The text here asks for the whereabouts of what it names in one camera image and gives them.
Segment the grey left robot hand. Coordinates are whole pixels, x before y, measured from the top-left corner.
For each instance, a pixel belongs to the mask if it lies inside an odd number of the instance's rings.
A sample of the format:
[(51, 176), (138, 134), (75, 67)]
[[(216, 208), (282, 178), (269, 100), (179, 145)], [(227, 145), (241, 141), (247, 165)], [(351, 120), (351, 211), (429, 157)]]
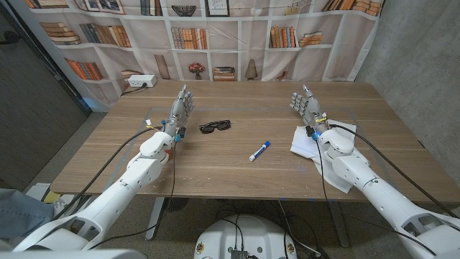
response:
[(193, 95), (187, 90), (187, 85), (184, 84), (173, 102), (170, 116), (164, 126), (164, 132), (170, 136), (176, 135), (177, 131), (187, 124), (188, 117), (194, 107)]

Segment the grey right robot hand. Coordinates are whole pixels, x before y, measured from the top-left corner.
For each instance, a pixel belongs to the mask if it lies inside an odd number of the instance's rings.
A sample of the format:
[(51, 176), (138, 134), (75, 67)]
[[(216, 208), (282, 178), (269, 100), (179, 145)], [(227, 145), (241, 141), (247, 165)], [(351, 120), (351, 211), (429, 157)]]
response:
[(331, 128), (328, 125), (327, 117), (322, 112), (318, 100), (307, 85), (303, 84), (303, 90), (304, 95), (296, 92), (293, 94), (290, 107), (299, 113), (306, 126), (322, 134)]

